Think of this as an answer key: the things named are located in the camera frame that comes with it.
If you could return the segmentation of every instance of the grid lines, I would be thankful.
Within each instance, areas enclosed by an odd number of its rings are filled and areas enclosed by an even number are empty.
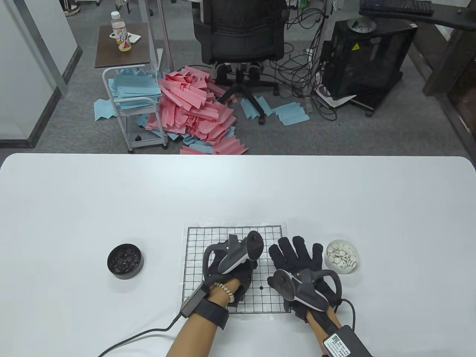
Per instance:
[[[236,234],[238,240],[248,235],[251,230],[257,231],[263,237],[264,249],[258,260],[258,267],[253,271],[253,277],[245,299],[237,307],[228,307],[230,314],[256,313],[285,313],[283,298],[271,289],[267,278],[276,271],[273,261],[269,257],[268,249],[277,244],[282,237],[282,227],[189,227],[187,232],[186,259],[183,278],[182,302],[200,285],[203,280],[202,261],[205,249],[211,244],[224,242],[228,234]],[[210,254],[209,264],[214,254]]]

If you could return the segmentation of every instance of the battery pack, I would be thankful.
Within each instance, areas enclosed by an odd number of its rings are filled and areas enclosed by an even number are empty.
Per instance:
[[[372,357],[348,325],[326,338],[324,347],[331,357]]]

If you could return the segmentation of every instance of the keyboard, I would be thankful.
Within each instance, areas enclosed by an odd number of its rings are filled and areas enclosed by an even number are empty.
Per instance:
[[[431,1],[423,0],[360,0],[360,9],[376,12],[400,12],[413,15],[433,15]]]

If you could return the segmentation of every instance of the black office chair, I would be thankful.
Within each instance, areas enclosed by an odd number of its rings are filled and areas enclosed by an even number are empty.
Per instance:
[[[259,70],[248,73],[244,80],[247,62],[280,60],[284,56],[284,25],[289,19],[286,0],[203,0],[203,21],[200,3],[192,2],[195,38],[202,46],[202,61],[206,64],[239,63],[235,80],[217,76],[215,83],[230,86],[219,99],[225,103],[240,92],[259,113],[259,123],[265,123],[265,114],[251,94],[251,87],[272,87],[279,95],[276,82],[259,80]]]

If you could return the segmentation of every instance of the chair base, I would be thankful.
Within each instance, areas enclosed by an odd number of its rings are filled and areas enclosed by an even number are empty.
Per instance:
[[[265,120],[265,112],[263,108],[260,106],[260,104],[256,101],[255,97],[253,97],[253,94],[251,94],[250,88],[258,88],[258,87],[271,87],[273,88],[273,95],[278,96],[279,95],[279,83],[276,82],[270,82],[266,80],[254,80],[254,79],[248,79],[244,80],[245,74],[242,69],[237,69],[236,71],[236,79],[234,81],[230,79],[216,79],[215,84],[219,86],[229,86],[230,88],[221,96],[220,99],[218,99],[218,102],[221,104],[225,104],[228,99],[235,93],[242,93],[246,99],[249,100],[251,105],[255,107],[255,109],[259,113],[259,119],[258,119],[258,124],[259,125],[264,125],[266,120]]]

